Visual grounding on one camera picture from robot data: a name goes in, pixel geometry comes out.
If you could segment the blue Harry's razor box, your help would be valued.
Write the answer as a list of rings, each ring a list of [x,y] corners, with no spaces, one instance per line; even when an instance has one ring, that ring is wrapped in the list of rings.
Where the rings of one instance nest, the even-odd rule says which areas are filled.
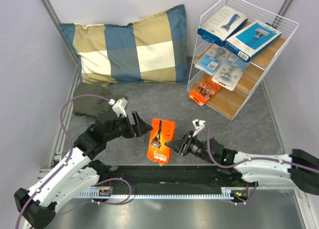
[[[256,20],[227,38],[224,48],[248,63],[277,41],[281,35],[282,32],[270,24]]]

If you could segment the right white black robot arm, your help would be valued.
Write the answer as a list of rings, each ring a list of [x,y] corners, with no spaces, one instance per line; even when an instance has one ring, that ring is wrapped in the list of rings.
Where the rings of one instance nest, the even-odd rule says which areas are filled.
[[[280,155],[249,154],[227,149],[212,137],[200,141],[193,131],[165,145],[179,155],[191,153],[217,166],[234,186],[244,182],[295,185],[305,193],[319,194],[319,160],[302,149]]]

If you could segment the orange Styler razor box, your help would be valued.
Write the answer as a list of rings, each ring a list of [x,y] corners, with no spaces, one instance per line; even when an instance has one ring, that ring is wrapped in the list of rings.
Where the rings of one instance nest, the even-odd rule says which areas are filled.
[[[223,87],[212,81],[211,77],[206,78],[197,85],[188,95],[198,105],[203,106]]]

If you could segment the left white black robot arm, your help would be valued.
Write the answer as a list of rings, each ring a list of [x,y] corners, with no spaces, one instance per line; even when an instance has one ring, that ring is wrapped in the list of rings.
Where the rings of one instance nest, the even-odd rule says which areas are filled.
[[[134,124],[124,113],[109,110],[99,114],[45,177],[28,189],[15,192],[18,218],[25,218],[33,229],[43,229],[75,195],[95,184],[106,185],[109,173],[94,158],[106,149],[107,142],[118,137],[141,137],[152,130],[136,111],[132,116]]]

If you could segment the white blue razor box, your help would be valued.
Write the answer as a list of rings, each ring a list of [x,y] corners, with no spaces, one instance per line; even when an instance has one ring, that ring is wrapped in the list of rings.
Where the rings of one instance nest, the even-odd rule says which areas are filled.
[[[208,43],[223,46],[226,39],[247,23],[248,18],[246,14],[229,6],[223,6],[199,25],[197,34]]]

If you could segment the clear blister razor pack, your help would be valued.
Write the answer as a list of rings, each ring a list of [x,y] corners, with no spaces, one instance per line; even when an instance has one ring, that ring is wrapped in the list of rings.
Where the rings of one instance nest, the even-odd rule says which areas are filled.
[[[230,54],[228,59],[221,64],[212,81],[220,86],[233,91],[243,76],[249,63],[244,62],[235,54]]]

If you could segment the orange Gillette Fusion box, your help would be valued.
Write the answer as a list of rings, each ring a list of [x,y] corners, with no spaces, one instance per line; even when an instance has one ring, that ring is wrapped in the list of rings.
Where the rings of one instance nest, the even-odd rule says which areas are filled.
[[[174,139],[176,123],[170,120],[153,118],[152,127],[147,158],[159,165],[167,164],[170,161],[171,149],[165,143]]]

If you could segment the white Gillette SkinGuard pack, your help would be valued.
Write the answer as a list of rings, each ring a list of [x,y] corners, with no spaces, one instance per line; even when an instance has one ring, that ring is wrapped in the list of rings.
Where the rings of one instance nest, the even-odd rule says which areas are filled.
[[[227,49],[212,44],[204,55],[195,63],[195,68],[213,76],[229,56],[230,52]]]

